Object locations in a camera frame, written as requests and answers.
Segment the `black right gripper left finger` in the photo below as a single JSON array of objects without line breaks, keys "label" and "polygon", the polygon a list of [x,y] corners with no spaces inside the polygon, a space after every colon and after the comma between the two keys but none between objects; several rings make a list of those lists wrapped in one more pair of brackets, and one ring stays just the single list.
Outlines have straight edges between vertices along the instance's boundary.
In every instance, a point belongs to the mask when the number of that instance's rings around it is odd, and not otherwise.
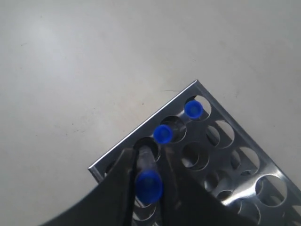
[{"label": "black right gripper left finger", "polygon": [[130,226],[137,151],[125,148],[109,174],[86,197],[44,226]]}]

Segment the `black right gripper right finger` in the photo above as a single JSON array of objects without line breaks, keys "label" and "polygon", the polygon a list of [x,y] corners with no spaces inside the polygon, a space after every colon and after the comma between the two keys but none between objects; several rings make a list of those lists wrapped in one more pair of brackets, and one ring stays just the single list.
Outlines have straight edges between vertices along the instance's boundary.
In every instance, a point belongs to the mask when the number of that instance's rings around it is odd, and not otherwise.
[{"label": "black right gripper right finger", "polygon": [[172,148],[164,148],[159,170],[163,181],[160,205],[164,226],[255,225],[207,192],[184,167],[179,154]]}]

